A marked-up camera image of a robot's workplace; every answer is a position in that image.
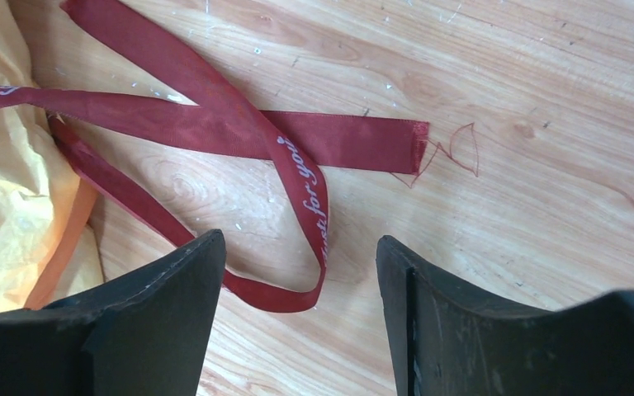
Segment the dark red ribbon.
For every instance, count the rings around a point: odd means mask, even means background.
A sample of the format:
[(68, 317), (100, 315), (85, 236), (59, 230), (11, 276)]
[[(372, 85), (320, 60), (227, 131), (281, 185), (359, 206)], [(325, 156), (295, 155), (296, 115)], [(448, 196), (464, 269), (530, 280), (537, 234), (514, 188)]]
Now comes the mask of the dark red ribbon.
[(329, 203), (322, 167), (416, 174), (428, 124), (359, 115), (260, 111), (171, 33), (120, 1), (66, 1), (84, 31), (182, 92), (189, 103), (111, 92), (36, 87), (29, 50), (0, 1), (0, 109), (33, 106), (73, 171), (97, 194), (183, 245), (192, 234), (145, 189), (101, 158), (65, 123), (75, 118), (173, 148), (274, 164), (320, 267), (329, 255)]

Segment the yellow flower bouquet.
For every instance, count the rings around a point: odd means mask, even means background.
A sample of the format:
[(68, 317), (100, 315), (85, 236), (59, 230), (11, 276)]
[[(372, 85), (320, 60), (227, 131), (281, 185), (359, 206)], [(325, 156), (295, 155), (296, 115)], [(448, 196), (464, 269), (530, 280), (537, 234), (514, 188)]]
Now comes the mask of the yellow flower bouquet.
[(56, 148), (41, 109), (0, 109), (0, 312), (104, 281), (88, 226), (96, 198)]

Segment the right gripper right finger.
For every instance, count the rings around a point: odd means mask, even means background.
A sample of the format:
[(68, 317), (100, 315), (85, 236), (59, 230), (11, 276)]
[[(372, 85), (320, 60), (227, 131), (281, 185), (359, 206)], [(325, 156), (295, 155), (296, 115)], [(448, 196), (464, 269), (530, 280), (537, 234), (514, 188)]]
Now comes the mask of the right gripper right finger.
[(391, 236), (376, 267), (400, 395), (634, 395), (634, 290), (546, 311)]

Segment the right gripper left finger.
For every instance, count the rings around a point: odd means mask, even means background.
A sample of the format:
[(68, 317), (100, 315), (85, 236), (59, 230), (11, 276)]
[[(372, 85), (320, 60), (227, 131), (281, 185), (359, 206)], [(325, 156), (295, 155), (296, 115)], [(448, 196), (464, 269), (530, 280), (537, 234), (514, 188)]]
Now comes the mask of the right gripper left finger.
[(193, 395), (225, 271), (204, 233), (42, 309), (0, 313), (0, 395)]

